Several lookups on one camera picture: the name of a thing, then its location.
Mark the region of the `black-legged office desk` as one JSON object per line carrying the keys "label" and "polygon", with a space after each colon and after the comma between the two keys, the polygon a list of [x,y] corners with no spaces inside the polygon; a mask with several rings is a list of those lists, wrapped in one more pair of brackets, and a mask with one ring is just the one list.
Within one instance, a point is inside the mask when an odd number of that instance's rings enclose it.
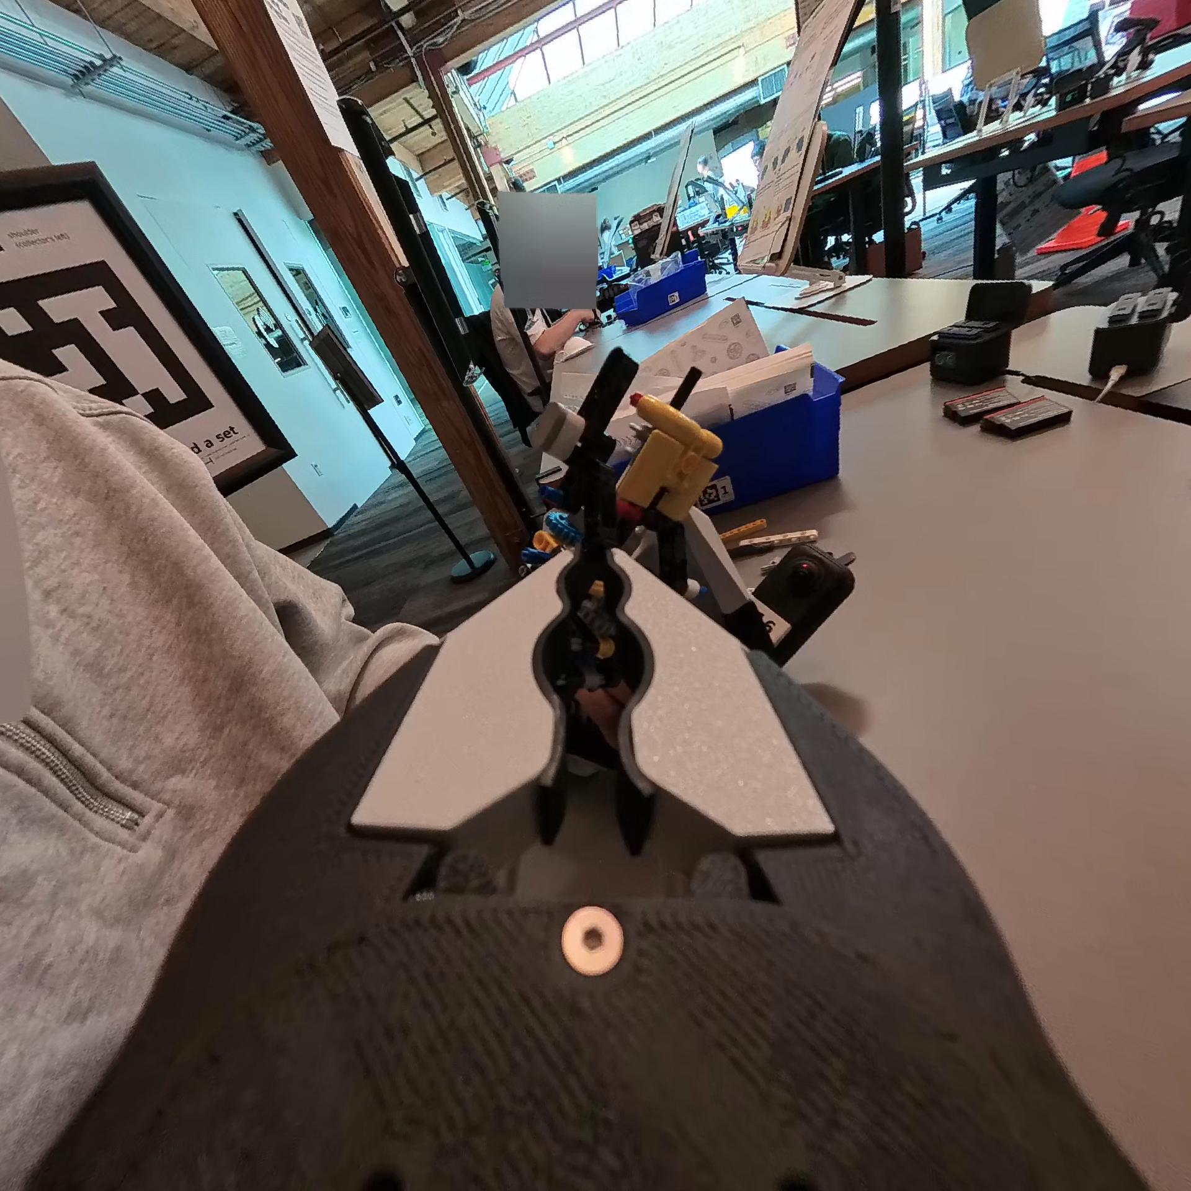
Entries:
{"label": "black-legged office desk", "polygon": [[910,161],[925,189],[975,185],[973,277],[992,279],[997,239],[997,178],[1044,163],[1081,157],[1101,148],[1116,152],[1140,131],[1190,117],[1190,46],[1156,56],[1079,105],[1053,105],[1014,115],[981,131],[946,142]]}

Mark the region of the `black battery charger case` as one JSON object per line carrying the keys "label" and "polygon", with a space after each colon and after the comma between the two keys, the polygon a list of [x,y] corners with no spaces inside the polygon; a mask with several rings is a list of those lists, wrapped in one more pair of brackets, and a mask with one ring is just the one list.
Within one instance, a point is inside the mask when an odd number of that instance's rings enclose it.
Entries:
{"label": "black battery charger case", "polygon": [[1025,281],[973,283],[966,316],[931,338],[931,379],[968,385],[1005,375],[1012,335],[1031,302],[1033,287]]}

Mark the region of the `printed paper sheet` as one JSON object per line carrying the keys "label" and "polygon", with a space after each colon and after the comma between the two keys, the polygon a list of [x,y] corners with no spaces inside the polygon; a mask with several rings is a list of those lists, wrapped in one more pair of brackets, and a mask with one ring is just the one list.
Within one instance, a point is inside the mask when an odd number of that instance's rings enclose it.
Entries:
{"label": "printed paper sheet", "polygon": [[640,372],[653,377],[683,379],[690,368],[713,377],[755,361],[772,351],[761,333],[753,307],[737,298],[696,329],[677,337],[640,364]]}

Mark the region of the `wall conduit pipes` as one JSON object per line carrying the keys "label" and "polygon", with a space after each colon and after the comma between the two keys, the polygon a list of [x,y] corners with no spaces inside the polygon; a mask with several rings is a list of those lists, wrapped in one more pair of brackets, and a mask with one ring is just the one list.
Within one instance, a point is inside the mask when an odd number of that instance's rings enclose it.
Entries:
{"label": "wall conduit pipes", "polygon": [[176,122],[237,150],[267,154],[261,124],[132,65],[117,52],[87,48],[34,20],[2,15],[2,67],[54,81],[86,98],[104,98]]}

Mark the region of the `black and yellow lego model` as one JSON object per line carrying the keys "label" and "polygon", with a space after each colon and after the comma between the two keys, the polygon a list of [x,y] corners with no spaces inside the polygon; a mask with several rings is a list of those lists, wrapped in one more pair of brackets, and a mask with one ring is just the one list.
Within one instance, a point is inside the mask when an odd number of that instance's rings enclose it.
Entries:
{"label": "black and yellow lego model", "polygon": [[620,597],[611,549],[626,549],[642,531],[642,544],[655,547],[659,581],[689,601],[700,599],[689,542],[707,546],[711,538],[689,527],[724,451],[722,440],[683,411],[701,379],[698,368],[670,400],[633,392],[635,379],[633,359],[613,350],[579,409],[548,403],[531,437],[537,449],[565,464],[565,474],[541,488],[548,512],[522,553],[522,573],[565,549],[583,560],[585,583],[565,633],[568,662],[552,684],[570,714],[572,751],[596,766],[611,764],[620,718],[640,684],[627,633],[615,618]]}

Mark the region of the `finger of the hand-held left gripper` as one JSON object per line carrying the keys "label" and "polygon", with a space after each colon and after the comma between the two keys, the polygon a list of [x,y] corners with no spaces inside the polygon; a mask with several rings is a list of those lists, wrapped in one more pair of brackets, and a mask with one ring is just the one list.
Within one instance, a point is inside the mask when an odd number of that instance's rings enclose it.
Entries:
{"label": "finger of the hand-held left gripper", "polygon": [[757,605],[707,514],[689,514],[689,564],[722,618],[757,618]]}

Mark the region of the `orange cone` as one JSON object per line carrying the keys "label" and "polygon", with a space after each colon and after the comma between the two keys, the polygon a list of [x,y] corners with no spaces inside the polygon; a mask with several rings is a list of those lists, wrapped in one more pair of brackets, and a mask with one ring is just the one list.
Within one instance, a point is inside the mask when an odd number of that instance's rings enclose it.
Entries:
{"label": "orange cone", "polygon": [[[1077,157],[1064,185],[1068,187],[1069,183],[1081,181],[1086,174],[1101,170],[1108,161],[1110,161],[1110,155],[1105,148],[1094,154]],[[1110,239],[1112,235],[1132,229],[1132,220],[1118,218],[1112,229],[1108,233],[1103,233],[1101,228],[1105,224],[1105,218],[1106,218],[1106,213],[1103,211],[1103,207],[1095,203],[1082,207],[1079,215],[1071,216],[1068,222],[1064,222],[1058,228],[1055,237],[1038,244],[1034,248],[1034,255],[1044,257],[1044,255],[1055,255],[1055,253],[1092,250],[1099,246],[1103,240]]]}

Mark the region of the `paper notice on pillar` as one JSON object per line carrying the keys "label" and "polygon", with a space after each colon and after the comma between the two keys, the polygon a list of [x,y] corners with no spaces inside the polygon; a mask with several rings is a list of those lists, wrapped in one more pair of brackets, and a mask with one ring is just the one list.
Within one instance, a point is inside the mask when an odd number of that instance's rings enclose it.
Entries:
{"label": "paper notice on pillar", "polygon": [[302,4],[263,2],[263,6],[328,142],[350,157],[361,159],[357,144],[339,109],[339,94],[322,61]]}

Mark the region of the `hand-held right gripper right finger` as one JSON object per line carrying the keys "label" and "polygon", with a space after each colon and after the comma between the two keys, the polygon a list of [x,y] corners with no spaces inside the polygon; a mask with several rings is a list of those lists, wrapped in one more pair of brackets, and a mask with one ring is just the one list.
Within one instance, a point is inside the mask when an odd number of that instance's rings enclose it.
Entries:
{"label": "hand-held right gripper right finger", "polygon": [[624,551],[611,564],[624,581],[620,621],[644,653],[620,745],[653,805],[646,849],[700,856],[833,840],[753,655]]}

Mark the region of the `person's left forearm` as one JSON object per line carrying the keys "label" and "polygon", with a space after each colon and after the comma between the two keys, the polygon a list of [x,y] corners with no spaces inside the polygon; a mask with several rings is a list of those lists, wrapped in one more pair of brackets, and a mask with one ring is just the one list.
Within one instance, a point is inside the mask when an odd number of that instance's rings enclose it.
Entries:
{"label": "person's left forearm", "polygon": [[36,710],[106,758],[302,753],[439,649],[369,631],[263,546],[200,461],[108,400],[2,366]]}

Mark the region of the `black stanchion pole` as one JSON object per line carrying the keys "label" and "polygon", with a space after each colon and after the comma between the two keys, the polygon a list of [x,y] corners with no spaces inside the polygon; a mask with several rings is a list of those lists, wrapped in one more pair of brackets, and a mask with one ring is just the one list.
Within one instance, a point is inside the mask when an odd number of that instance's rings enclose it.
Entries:
{"label": "black stanchion pole", "polygon": [[[409,185],[391,170],[391,152],[367,109],[357,100],[343,100],[339,105],[407,261],[398,281],[444,363],[455,366],[435,320],[435,313],[450,313],[431,276],[426,237],[419,233],[424,226],[420,207],[417,200],[406,200]],[[404,607],[413,609],[435,577],[450,577],[455,586],[470,584],[478,590],[496,590],[511,577],[507,560],[496,551],[424,409],[404,375],[402,381],[409,390],[407,403],[417,405],[426,422],[404,461],[409,470],[404,492],[398,494],[398,481],[382,485],[313,562],[317,573],[345,583],[370,623],[394,618]]]}

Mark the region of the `person's left hand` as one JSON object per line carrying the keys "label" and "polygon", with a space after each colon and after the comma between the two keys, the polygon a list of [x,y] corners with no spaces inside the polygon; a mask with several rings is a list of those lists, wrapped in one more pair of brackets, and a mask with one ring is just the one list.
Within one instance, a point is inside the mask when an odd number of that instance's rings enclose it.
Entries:
{"label": "person's left hand", "polygon": [[574,694],[574,705],[579,712],[596,725],[603,740],[618,749],[620,744],[620,719],[626,707],[633,699],[633,688],[624,681],[615,686],[603,686],[596,690],[579,688]]}

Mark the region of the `wooden pillar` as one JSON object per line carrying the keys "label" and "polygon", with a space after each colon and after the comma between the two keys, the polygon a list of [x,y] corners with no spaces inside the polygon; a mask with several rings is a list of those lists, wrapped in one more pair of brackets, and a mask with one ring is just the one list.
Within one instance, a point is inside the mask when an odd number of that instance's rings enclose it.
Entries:
{"label": "wooden pillar", "polygon": [[446,364],[398,281],[407,261],[361,159],[333,148],[263,2],[195,2],[256,117],[513,573],[529,546],[524,490],[481,398]]}

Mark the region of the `black strip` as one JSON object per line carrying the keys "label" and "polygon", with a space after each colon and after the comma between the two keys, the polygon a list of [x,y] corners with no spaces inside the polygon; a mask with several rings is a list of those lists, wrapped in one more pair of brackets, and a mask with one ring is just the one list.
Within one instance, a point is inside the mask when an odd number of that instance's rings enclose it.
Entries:
{"label": "black strip", "polygon": [[744,300],[748,305],[755,309],[766,309],[772,313],[779,313],[783,316],[805,316],[805,318],[816,318],[816,320],[827,320],[827,322],[840,322],[848,326],[875,326],[875,318],[868,316],[853,316],[846,313],[833,313],[833,311],[824,311],[816,305],[777,305],[777,303],[766,303],[761,300]]}

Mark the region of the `small wooden sign board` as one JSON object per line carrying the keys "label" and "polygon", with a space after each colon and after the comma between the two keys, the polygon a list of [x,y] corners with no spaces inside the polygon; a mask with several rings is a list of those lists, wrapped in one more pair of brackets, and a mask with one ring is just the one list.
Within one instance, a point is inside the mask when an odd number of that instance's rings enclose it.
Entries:
{"label": "small wooden sign board", "polygon": [[676,168],[672,170],[666,202],[663,207],[663,218],[659,224],[659,237],[653,246],[653,259],[663,261],[668,255],[668,242],[676,228],[677,202],[681,198],[685,170],[689,167],[690,148],[694,141],[696,120],[685,124],[683,135],[677,146]]}

